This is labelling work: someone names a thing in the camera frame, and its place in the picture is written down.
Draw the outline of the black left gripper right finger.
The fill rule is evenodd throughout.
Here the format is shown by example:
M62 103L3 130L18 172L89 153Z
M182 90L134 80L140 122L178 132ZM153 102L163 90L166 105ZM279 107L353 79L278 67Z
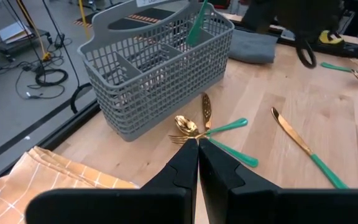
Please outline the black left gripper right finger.
M358 189L283 189L207 139L199 161L210 224L358 224Z

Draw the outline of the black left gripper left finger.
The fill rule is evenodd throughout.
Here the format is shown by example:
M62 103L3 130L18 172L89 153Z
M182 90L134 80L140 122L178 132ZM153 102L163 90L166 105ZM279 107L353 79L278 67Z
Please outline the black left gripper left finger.
M188 140L140 189L55 189L33 198L27 224L194 224L198 143Z

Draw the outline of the white papers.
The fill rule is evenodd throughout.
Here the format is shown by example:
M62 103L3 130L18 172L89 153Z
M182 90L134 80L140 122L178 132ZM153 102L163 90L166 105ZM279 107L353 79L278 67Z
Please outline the white papers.
M20 22L15 22L0 30L0 38L6 44L28 38L32 32Z

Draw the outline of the beige cloth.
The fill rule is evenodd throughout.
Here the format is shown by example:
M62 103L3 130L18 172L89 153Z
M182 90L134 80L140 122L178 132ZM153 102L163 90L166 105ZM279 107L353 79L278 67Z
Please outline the beige cloth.
M52 189L75 188L138 186L35 146L0 178L0 224L26 224L25 209L35 196Z

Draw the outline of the black mat orange striped edge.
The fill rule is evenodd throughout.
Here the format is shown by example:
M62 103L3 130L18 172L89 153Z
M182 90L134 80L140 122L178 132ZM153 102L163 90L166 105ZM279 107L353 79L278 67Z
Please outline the black mat orange striped edge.
M172 14L172 11L166 11L163 9L146 9L142 12L138 12L137 14L129 15L116 22L112 22L108 25L108 28L112 30L135 29L149 24L155 24Z

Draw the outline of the grey folded cloth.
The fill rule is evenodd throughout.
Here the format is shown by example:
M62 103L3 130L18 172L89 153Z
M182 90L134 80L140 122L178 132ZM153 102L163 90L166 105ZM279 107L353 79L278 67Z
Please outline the grey folded cloth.
M277 37L235 29L232 33L229 58L245 63L271 64L275 58Z

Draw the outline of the gold fork green handle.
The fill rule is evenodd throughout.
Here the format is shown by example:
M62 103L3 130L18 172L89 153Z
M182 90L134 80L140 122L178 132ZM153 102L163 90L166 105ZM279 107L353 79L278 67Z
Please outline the gold fork green handle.
M209 131L204 131L203 133L199 132L199 129L195 122L184 116L176 116L175 124L177 128L183 133L183 135L182 136L168 135L168 137L172 143L184 144L188 139L205 138L209 134L223 132L230 129L236 129L246 126L248 124L248 120L245 118L240 118L224 126L210 129Z

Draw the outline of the black low cart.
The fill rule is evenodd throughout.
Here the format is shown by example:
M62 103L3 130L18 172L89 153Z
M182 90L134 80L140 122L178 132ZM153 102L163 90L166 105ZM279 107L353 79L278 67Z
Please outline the black low cart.
M12 58L12 54L19 51L19 49L23 49L28 47L30 44L36 43L36 41L42 41L42 37L45 37L49 44L53 44L52 36L49 32L41 29L33 29L30 26L26 26L32 32L32 35L28 38L19 40L17 42L13 42L11 44L4 43L0 38L0 54L5 56L8 61L12 62L14 59Z

